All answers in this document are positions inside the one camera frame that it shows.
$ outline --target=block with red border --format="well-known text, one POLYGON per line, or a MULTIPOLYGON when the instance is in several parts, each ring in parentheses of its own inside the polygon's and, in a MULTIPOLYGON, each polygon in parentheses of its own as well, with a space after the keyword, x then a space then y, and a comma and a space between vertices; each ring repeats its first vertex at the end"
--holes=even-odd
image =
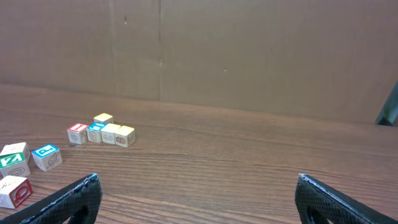
POLYGON ((87 124, 76 123, 68 128, 69 141, 75 144, 84 144, 87 142, 87 124))
POLYGON ((33 193, 25 177, 8 175, 0 180, 0 207, 17 208, 33 193))

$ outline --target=toy block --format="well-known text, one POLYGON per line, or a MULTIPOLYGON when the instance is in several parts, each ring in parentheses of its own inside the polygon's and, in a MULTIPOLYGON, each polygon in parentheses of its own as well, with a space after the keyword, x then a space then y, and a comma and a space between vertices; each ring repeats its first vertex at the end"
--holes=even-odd
POLYGON ((107 124, 105 127, 101 129, 102 141, 114 144, 114 133, 116 130, 120 128, 120 125, 117 124, 107 124))
POLYGON ((114 133, 114 137, 116 144, 122 147, 129 147, 136 140, 134 128, 128 126, 121 126, 114 133))
POLYGON ((62 163, 60 149, 57 146, 48 144, 32 152, 38 168, 42 171, 49 171, 62 163))
POLYGON ((17 152, 23 153, 26 161, 29 162, 30 152, 29 152, 29 148, 27 147, 26 142, 15 143, 15 144, 4 146, 4 148, 2 149, 2 151, 0 153, 0 156, 10 155, 10 154, 17 153, 17 152))
POLYGON ((101 122, 105 124, 113 123, 113 116, 107 113, 102 113, 94 118, 94 122, 101 122))
POLYGON ((106 124, 95 122, 87 128, 87 136, 88 140, 92 142, 101 143, 102 142, 102 135, 101 129, 105 127, 106 124))
POLYGON ((7 175, 26 177, 30 174, 27 160, 22 152, 0 156, 0 171, 3 177, 7 175))
POLYGON ((8 175, 0 180, 0 207, 17 208, 33 193, 25 177, 8 175))
POLYGON ((87 142, 87 124, 74 124, 68 128, 69 141, 75 144, 84 144, 87 142))

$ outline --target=alphabet block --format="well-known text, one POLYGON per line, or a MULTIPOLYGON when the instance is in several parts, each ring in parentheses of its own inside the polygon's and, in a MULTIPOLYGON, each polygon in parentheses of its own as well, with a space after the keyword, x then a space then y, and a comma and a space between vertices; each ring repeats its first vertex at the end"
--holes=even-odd
POLYGON ((105 124, 113 123, 113 116, 107 113, 102 113, 94 117, 94 122, 101 122, 105 124))
POLYGON ((87 124, 74 124, 68 128, 69 141, 75 144, 84 144, 87 142, 87 124))
POLYGON ((10 154, 17 153, 17 152, 23 153, 26 161, 29 162, 30 152, 29 152, 29 148, 27 147, 26 142, 15 143, 15 144, 4 146, 4 148, 2 149, 2 151, 0 153, 0 156, 10 155, 10 154))
POLYGON ((105 126, 106 124, 100 122, 95 122, 94 124, 90 125, 87 128, 88 140, 92 142, 101 143, 102 142, 101 129, 105 126))
POLYGON ((47 172, 62 163, 62 156, 59 148, 48 144, 32 152, 38 168, 47 172))
POLYGON ((116 130, 120 128, 120 125, 117 124, 107 124, 102 130, 101 130, 101 135, 102 135, 102 141, 109 143, 109 144, 114 144, 114 133, 116 130))
POLYGON ((26 177, 30 174, 22 152, 0 156, 0 171, 3 177, 7 175, 26 177))
POLYGON ((0 207, 17 208, 32 193, 27 178, 8 175, 0 181, 0 207))
POLYGON ((114 137, 116 144, 122 147, 129 147, 136 140, 134 128, 128 126, 121 126, 116 130, 114 137))

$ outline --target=block with green border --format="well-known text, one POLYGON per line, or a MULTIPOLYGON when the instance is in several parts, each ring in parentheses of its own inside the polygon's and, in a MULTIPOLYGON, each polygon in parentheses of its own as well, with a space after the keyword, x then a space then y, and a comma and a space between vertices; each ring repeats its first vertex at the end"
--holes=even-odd
POLYGON ((3 177, 7 175, 18 177, 28 176, 30 174, 30 170, 24 153, 18 152, 0 156, 0 172, 3 177))

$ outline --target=letter on block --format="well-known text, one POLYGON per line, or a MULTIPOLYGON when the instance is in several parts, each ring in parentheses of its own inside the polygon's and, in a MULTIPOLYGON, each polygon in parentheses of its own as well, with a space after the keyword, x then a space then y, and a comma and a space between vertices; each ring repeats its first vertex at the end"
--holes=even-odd
POLYGON ((92 142, 101 143, 102 142, 101 129, 105 126, 106 124, 100 122, 95 122, 94 124, 90 125, 87 128, 88 140, 92 142))
POLYGON ((105 124, 113 123, 113 116, 107 113, 102 113, 94 117, 94 122, 101 122, 105 124))
POLYGON ((87 142, 87 124, 74 124, 68 128, 69 141, 75 144, 84 144, 87 142))
POLYGON ((5 156, 5 155, 10 155, 13 153, 21 152, 24 154, 26 162, 29 161, 30 158, 30 152, 29 148, 27 147, 26 142, 21 142, 21 143, 15 143, 11 145, 4 146, 2 149, 0 156, 5 156))
POLYGON ((116 130, 114 137, 116 144, 122 147, 129 147, 136 140, 134 128, 128 126, 121 126, 116 130))
POLYGON ((17 208, 32 193, 27 178, 8 175, 0 181, 0 207, 17 208))
POLYGON ((102 130, 102 141, 109 143, 109 144, 114 144, 114 133, 116 130, 120 128, 120 125, 117 124, 107 124, 102 130))
POLYGON ((7 175, 26 177, 30 174, 22 152, 0 156, 0 171, 3 177, 7 175))
POLYGON ((32 155, 37 167, 45 172, 62 163, 62 156, 59 148, 51 144, 34 150, 32 155))

